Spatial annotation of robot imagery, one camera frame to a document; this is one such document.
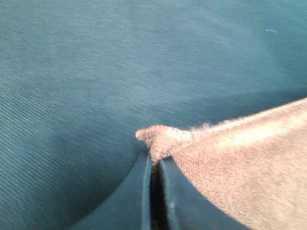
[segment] teal fabric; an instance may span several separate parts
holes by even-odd
[[[67,230],[151,230],[151,158],[141,152],[120,186],[87,217]]]
[[[62,230],[124,180],[134,131],[307,96],[307,5],[3,0],[0,229]]]
[[[165,201],[165,215],[159,223],[166,222],[167,229],[249,230],[203,197],[171,157],[159,162],[159,181]]]

